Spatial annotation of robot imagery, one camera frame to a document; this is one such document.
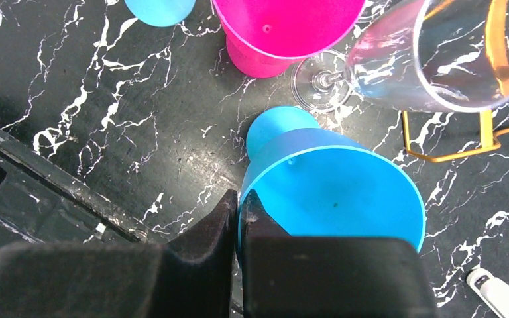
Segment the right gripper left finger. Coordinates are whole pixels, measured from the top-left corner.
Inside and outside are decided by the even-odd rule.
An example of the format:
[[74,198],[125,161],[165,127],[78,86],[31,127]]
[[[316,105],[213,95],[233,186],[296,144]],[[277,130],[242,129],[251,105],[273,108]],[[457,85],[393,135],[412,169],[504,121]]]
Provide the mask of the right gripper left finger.
[[228,317],[237,192],[166,244],[0,249],[0,317]]

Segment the clear wine glass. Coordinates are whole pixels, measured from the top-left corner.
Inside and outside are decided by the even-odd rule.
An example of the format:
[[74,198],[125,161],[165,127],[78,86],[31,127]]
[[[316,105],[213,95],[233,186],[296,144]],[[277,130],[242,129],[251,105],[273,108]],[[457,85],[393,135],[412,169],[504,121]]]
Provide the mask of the clear wine glass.
[[[369,24],[346,54],[324,50],[300,62],[291,88],[310,111],[350,97],[424,113],[479,113],[509,102],[486,55],[491,1],[400,1]],[[509,61],[509,1],[506,51]]]

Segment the teal wine glass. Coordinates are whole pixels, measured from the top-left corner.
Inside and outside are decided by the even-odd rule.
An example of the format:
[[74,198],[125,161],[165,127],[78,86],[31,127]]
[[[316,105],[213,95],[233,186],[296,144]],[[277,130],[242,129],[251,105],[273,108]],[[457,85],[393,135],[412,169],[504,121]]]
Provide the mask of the teal wine glass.
[[388,237],[422,248],[426,215],[412,179],[391,160],[323,129],[307,111],[261,113],[246,137],[239,204],[255,191],[289,235]]

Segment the gold wire glass rack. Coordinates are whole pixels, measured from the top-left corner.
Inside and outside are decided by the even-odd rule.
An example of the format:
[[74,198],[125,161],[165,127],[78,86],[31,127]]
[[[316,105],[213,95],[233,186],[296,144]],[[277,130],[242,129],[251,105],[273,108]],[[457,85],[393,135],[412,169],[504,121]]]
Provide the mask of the gold wire glass rack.
[[[486,55],[496,81],[499,84],[500,92],[509,96],[509,61],[506,51],[506,10],[507,1],[491,1],[488,8],[486,26],[484,30],[484,39],[486,44]],[[501,144],[498,140],[499,136],[509,134],[509,128],[495,131],[492,120],[492,110],[483,110],[479,112],[479,136],[481,147],[464,152],[447,154],[444,156],[428,156],[419,152],[414,152],[411,147],[410,128],[408,112],[403,111],[402,115],[402,131],[404,139],[404,148],[409,155],[415,156],[422,160],[440,163],[450,160],[466,158],[477,154],[483,154],[498,150]]]

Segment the light blue wine glass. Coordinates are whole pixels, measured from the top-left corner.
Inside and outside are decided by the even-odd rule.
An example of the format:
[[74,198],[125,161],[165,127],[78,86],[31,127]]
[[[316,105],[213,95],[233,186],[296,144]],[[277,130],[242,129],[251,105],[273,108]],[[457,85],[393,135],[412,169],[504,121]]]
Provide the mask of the light blue wine glass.
[[153,27],[171,27],[183,21],[196,0],[124,0],[130,12]]

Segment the magenta wine glass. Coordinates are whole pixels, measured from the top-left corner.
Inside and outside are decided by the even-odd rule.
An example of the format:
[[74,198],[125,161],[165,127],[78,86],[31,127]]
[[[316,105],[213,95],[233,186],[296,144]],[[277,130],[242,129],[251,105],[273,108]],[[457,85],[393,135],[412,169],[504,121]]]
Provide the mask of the magenta wine glass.
[[364,0],[213,1],[234,66],[271,78],[331,48],[353,28]]

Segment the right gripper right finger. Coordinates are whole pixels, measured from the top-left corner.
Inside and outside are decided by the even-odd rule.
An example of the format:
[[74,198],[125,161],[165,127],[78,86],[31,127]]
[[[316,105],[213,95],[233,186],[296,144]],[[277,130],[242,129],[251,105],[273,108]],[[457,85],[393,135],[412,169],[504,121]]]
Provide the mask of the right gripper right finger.
[[424,266],[397,238],[295,237],[255,191],[241,205],[245,317],[437,317]]

